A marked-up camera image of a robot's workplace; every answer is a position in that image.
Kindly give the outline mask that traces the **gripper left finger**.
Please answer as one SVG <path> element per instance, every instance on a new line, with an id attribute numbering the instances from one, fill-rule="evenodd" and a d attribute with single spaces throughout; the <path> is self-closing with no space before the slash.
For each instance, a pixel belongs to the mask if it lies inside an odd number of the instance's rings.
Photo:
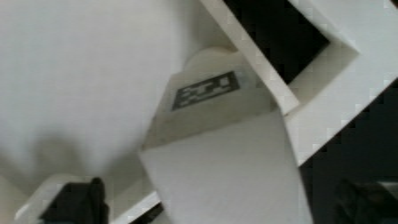
<path id="1" fill-rule="evenodd" d="M 99 178 L 88 183 L 67 183 L 38 216 L 42 224 L 108 224 L 104 184 Z"/>

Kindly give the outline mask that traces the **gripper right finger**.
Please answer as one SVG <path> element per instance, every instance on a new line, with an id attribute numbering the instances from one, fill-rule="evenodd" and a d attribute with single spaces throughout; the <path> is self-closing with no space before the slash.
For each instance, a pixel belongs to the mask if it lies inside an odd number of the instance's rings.
<path id="1" fill-rule="evenodd" d="M 398 224 L 398 188 L 380 182 L 335 186 L 333 224 Z"/>

